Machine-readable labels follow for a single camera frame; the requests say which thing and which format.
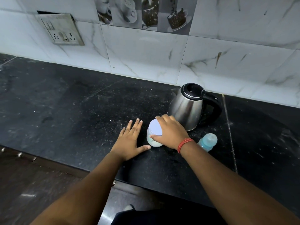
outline switch plate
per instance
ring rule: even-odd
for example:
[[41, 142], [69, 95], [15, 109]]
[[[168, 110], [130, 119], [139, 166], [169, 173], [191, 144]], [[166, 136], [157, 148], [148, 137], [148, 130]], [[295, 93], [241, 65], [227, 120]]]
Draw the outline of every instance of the switch plate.
[[35, 16], [47, 30], [54, 44], [84, 45], [70, 14], [37, 14]]

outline red thread bracelet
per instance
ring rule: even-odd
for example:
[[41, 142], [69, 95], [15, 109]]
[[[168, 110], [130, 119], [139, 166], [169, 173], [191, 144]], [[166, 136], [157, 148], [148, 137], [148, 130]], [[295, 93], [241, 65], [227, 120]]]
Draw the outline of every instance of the red thread bracelet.
[[193, 141], [191, 138], [185, 138], [179, 145], [178, 145], [178, 153], [180, 154], [180, 150], [181, 150], [181, 147], [185, 144], [185, 143], [188, 143], [190, 141]]

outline black granite counter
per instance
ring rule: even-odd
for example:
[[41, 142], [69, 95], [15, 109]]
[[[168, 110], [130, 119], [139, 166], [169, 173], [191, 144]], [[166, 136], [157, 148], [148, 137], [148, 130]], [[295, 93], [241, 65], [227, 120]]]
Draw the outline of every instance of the black granite counter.
[[[167, 113], [174, 87], [11, 58], [0, 54], [0, 144], [89, 171], [130, 119], [144, 121], [138, 146], [148, 144], [148, 124]], [[221, 117], [191, 138], [216, 134], [212, 156], [300, 216], [300, 109], [216, 96], [226, 105]], [[164, 146], [125, 162], [116, 178], [212, 206], [185, 160]]]

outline electric kettle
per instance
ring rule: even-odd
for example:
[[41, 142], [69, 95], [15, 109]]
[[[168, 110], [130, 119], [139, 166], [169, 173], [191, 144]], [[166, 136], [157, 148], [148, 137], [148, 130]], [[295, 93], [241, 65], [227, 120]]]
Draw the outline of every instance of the electric kettle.
[[[171, 89], [171, 93], [173, 99], [168, 115], [173, 115], [186, 131], [193, 130], [197, 125], [208, 125], [214, 122], [222, 112], [219, 99], [212, 93], [205, 92], [198, 84], [188, 83], [179, 89]], [[212, 106], [213, 111], [201, 119], [207, 105]]]

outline black kettle lid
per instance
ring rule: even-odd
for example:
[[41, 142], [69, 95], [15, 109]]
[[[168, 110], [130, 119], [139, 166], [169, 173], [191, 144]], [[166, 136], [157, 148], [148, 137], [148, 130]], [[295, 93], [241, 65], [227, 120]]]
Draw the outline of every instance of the black kettle lid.
[[181, 93], [190, 100], [202, 100], [205, 90], [198, 84], [188, 83], [181, 87]]

